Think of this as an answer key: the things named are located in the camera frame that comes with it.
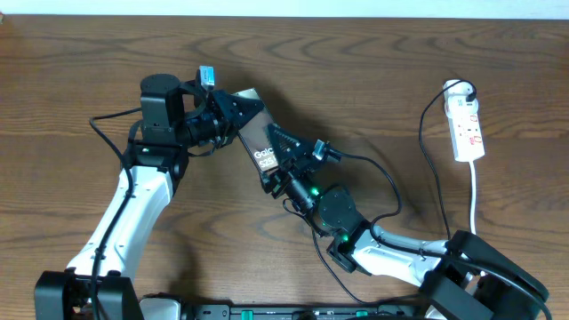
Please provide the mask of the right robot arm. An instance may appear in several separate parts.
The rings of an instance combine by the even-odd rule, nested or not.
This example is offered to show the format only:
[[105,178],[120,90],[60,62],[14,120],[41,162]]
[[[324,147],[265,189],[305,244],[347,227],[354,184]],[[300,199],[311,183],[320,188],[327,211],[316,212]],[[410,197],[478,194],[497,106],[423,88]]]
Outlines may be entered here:
[[459,230],[445,240],[424,241],[389,233],[366,219],[340,184],[318,188],[312,175],[345,155],[328,143],[304,140],[276,124],[264,130],[273,169],[261,181],[284,196],[313,237],[329,236],[327,254],[346,272],[391,276],[418,287],[427,319],[551,318],[549,291],[536,278],[479,236]]

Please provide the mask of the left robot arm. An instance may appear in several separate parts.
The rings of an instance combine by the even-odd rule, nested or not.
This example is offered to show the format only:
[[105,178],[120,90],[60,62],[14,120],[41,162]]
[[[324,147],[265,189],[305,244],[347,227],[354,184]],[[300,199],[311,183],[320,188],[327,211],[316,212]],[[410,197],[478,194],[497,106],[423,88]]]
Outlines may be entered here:
[[45,271],[34,291],[38,319],[190,319],[193,309],[167,294],[138,298],[133,283],[148,238],[192,158],[190,148],[213,149],[242,139],[265,105],[254,89],[215,89],[212,68],[193,80],[168,74],[140,83],[141,120],[117,146],[116,192],[83,249],[61,272]]

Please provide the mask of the Galaxy S25 Ultra smartphone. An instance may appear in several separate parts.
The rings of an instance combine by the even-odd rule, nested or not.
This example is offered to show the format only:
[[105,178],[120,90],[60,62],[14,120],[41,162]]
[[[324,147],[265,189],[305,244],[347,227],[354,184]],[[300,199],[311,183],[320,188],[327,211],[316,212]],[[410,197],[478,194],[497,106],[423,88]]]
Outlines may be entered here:
[[[248,99],[259,99],[264,103],[254,88],[236,92],[233,93],[233,95]],[[262,179],[269,174],[268,169],[272,167],[269,158],[273,155],[273,149],[268,141],[266,128],[269,124],[275,123],[265,103],[264,105],[265,108],[259,114],[244,128],[237,131],[239,139],[242,141],[244,148]]]

